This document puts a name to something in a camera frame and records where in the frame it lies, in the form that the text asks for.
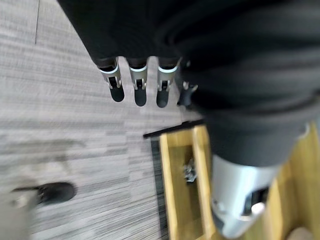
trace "black rubber pad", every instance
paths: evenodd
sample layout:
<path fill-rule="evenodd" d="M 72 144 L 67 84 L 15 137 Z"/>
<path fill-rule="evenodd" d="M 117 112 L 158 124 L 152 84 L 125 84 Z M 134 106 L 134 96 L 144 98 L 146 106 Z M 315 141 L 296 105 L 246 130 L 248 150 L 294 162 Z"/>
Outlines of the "black rubber pad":
<path fill-rule="evenodd" d="M 139 107 L 144 106 L 147 102 L 146 90 L 141 88 L 134 90 L 134 101 Z"/>
<path fill-rule="evenodd" d="M 158 91 L 156 94 L 156 104 L 159 108 L 164 108 L 168 104 L 169 92 L 166 90 Z"/>
<path fill-rule="evenodd" d="M 123 87 L 115 87 L 110 89 L 111 97 L 116 102 L 121 102 L 125 98 L 125 92 Z"/>

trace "wooden crate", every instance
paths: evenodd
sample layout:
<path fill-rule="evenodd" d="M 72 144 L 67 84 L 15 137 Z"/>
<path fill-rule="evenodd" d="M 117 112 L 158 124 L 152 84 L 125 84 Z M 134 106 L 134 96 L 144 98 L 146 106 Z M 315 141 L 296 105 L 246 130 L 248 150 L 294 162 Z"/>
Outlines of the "wooden crate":
<path fill-rule="evenodd" d="M 171 240 L 224 240 L 211 216 L 211 152 L 204 126 L 160 137 Z M 197 180 L 186 184 L 183 166 L 194 156 Z M 238 240 L 284 240 L 307 227 L 320 239 L 320 147 L 316 126 L 295 146 L 270 189 L 261 218 Z"/>

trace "person's foot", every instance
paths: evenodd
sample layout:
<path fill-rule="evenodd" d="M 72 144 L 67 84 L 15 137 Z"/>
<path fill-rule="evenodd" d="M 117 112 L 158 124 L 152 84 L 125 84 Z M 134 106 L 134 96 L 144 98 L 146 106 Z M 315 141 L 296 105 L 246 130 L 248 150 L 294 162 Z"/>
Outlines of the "person's foot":
<path fill-rule="evenodd" d="M 298 227 L 289 234 L 286 240 L 314 240 L 314 237 L 305 227 Z"/>
<path fill-rule="evenodd" d="M 40 186 L 19 187 L 13 192 L 37 191 L 38 203 L 57 204 L 72 199 L 77 191 L 73 184 L 68 182 L 52 182 Z"/>

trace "robotic hand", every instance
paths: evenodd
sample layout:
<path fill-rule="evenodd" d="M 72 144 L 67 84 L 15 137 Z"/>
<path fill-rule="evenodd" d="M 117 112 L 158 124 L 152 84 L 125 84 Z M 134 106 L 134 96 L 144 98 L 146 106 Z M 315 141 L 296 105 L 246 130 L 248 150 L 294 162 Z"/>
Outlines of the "robotic hand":
<path fill-rule="evenodd" d="M 320 3 L 307 0 L 58 0 L 122 101 L 126 57 L 138 106 L 157 56 L 165 107 L 179 59 L 212 152 L 212 217 L 227 238 L 264 211 L 301 128 L 320 113 Z"/>

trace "black metal bar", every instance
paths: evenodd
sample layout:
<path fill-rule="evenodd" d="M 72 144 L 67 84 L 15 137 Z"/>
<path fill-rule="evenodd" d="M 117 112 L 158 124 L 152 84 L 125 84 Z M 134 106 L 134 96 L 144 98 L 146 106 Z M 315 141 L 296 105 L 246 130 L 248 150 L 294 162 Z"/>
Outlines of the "black metal bar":
<path fill-rule="evenodd" d="M 181 130 L 185 130 L 185 129 L 190 129 L 190 128 L 193 128 L 194 126 L 202 125 L 202 124 L 205 124 L 203 119 L 199 119 L 199 120 L 195 120 L 195 121 L 184 121 L 183 123 L 181 123 L 180 125 L 177 125 L 177 126 L 172 126 L 172 127 L 158 130 L 158 131 L 146 133 L 143 135 L 143 138 L 148 139 L 148 138 L 159 137 L 162 134 L 167 134 L 167 133 L 172 133 L 172 132 L 181 131 Z"/>

